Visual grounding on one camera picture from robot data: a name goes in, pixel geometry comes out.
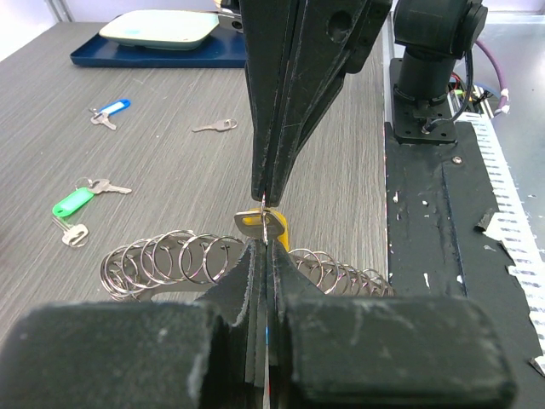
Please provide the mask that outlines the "dark blue tray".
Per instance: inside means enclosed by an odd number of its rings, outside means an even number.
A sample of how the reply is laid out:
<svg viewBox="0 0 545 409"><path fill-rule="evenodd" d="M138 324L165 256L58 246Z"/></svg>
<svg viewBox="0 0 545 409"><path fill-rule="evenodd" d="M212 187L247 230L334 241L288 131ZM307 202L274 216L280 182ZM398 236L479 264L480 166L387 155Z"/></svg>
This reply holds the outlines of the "dark blue tray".
<svg viewBox="0 0 545 409"><path fill-rule="evenodd" d="M241 33L217 27L193 50L121 45L96 34L70 58L93 68L243 68L246 51Z"/></svg>

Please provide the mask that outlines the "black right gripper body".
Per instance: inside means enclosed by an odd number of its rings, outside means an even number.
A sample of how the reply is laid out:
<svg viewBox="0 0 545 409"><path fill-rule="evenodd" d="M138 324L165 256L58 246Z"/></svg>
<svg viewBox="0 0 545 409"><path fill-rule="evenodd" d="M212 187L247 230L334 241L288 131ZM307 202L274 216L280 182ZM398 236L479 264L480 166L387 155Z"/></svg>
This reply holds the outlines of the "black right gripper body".
<svg viewBox="0 0 545 409"><path fill-rule="evenodd" d="M391 0L364 2L364 9L346 44L348 57L342 68L345 73L355 74L362 70L391 7Z"/></svg>

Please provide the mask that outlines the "pale green rectangular plate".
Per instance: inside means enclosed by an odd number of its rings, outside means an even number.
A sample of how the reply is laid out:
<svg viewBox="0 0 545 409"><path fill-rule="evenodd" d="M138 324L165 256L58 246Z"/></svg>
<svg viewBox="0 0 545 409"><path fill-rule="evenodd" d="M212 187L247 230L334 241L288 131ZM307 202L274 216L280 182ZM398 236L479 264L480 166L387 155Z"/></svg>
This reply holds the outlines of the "pale green rectangular plate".
<svg viewBox="0 0 545 409"><path fill-rule="evenodd" d="M118 16L102 27L99 35L124 46L194 50L218 25L214 13L143 9Z"/></svg>

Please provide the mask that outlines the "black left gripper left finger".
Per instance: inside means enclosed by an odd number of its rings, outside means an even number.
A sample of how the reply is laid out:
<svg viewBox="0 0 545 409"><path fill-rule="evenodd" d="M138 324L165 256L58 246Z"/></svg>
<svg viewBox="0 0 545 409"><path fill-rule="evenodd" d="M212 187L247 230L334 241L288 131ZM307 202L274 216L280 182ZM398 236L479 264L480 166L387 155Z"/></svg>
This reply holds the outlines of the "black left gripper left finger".
<svg viewBox="0 0 545 409"><path fill-rule="evenodd" d="M4 408L260 408L266 246L192 302L56 303L1 352Z"/></svg>

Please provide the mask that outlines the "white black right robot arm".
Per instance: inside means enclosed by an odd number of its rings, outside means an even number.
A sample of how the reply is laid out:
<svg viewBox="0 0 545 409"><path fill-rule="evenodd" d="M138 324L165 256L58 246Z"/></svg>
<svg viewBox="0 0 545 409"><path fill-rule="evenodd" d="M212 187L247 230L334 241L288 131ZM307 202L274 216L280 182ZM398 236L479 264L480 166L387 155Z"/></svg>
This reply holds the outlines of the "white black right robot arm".
<svg viewBox="0 0 545 409"><path fill-rule="evenodd" d="M404 47L393 82L412 124L436 134L455 63L473 60L487 8L480 1L242 1L246 83L254 127L251 196L282 198L295 160L339 94L360 72L388 16Z"/></svg>

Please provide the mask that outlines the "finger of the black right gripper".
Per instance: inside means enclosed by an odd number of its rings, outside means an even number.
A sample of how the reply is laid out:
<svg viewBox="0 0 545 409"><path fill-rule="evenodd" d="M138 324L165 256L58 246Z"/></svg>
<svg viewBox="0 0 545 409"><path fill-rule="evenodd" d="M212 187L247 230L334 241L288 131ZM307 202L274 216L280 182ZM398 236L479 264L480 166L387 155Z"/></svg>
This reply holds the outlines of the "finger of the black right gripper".
<svg viewBox="0 0 545 409"><path fill-rule="evenodd" d="M282 190L273 185L281 120L286 59L290 55L297 1L242 1L246 48L245 75L253 122L251 196L268 203L280 201Z"/></svg>
<svg viewBox="0 0 545 409"><path fill-rule="evenodd" d="M346 62L346 46L367 17L368 1L299 1L278 113L273 120L266 164L266 202L277 204L310 132L310 119Z"/></svg>

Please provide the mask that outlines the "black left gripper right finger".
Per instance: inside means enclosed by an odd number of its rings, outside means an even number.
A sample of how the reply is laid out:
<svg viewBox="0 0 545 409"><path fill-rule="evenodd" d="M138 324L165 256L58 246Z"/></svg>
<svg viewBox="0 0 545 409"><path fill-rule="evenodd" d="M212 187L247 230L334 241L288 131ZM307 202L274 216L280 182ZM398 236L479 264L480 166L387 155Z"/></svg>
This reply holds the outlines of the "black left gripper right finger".
<svg viewBox="0 0 545 409"><path fill-rule="evenodd" d="M515 376L478 304L460 297L336 297L267 247L274 408L508 408Z"/></svg>

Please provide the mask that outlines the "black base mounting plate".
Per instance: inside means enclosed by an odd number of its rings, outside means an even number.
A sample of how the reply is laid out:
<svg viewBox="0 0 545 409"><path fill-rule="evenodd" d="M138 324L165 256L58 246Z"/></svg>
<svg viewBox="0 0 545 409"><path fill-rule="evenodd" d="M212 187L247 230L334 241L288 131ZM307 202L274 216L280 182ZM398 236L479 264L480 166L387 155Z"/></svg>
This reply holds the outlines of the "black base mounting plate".
<svg viewBox="0 0 545 409"><path fill-rule="evenodd" d="M388 278L403 296L467 297L509 349L542 360L506 248L485 234L499 210L477 136L457 122L425 140L393 103L385 125Z"/></svg>

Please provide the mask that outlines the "green tag key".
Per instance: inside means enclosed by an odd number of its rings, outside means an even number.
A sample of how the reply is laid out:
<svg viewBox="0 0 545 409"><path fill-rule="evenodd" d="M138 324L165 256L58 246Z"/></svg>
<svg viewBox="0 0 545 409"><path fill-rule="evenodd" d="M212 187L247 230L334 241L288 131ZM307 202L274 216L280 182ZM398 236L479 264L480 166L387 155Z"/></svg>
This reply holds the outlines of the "green tag key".
<svg viewBox="0 0 545 409"><path fill-rule="evenodd" d="M73 192L56 203L51 210L52 223L62 232L61 242L71 248L80 248L86 245L89 229L83 223L71 223L70 219L95 197L106 193L127 195L132 192L131 188L116 186L105 178L88 179L86 186L76 187Z"/></svg>

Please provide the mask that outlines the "blue tag key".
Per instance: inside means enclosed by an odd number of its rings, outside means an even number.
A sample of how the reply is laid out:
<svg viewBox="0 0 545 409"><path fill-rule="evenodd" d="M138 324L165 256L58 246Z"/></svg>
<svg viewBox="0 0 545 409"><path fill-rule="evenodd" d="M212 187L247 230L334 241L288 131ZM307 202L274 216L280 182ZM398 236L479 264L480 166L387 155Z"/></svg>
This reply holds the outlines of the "blue tag key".
<svg viewBox="0 0 545 409"><path fill-rule="evenodd" d="M92 116L90 118L90 123L93 125L103 125L109 130L115 131L117 126L111 122L110 117L127 109L130 105L130 100L119 99L102 107L101 109L91 109L90 111Z"/></svg>

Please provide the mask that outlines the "yellow tag key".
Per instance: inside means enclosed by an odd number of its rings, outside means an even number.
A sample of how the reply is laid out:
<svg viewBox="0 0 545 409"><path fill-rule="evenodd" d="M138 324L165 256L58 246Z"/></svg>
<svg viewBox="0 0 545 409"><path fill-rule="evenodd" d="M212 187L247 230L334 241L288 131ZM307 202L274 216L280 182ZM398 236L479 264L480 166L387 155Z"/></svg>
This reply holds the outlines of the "yellow tag key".
<svg viewBox="0 0 545 409"><path fill-rule="evenodd" d="M252 239L276 239L289 251L289 229L285 216L277 210L251 209L234 215L239 232Z"/></svg>

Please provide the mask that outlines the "plain silver loose key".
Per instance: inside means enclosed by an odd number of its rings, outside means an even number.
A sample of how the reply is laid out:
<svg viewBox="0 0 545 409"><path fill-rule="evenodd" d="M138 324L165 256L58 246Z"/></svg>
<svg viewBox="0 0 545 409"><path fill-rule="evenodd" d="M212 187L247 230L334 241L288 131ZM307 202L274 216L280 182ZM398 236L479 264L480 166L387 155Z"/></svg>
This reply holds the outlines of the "plain silver loose key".
<svg viewBox="0 0 545 409"><path fill-rule="evenodd" d="M223 119L223 120L219 120L219 121L216 121L212 124L207 124L207 125L202 125L202 126L199 126L199 127L196 127L194 129L192 129L192 132L202 132L202 131L206 131L206 130L213 130L213 131L217 131L217 132L224 132L224 131L228 131L228 130L232 130L234 128L236 128L238 126L238 121L235 120L235 119Z"/></svg>

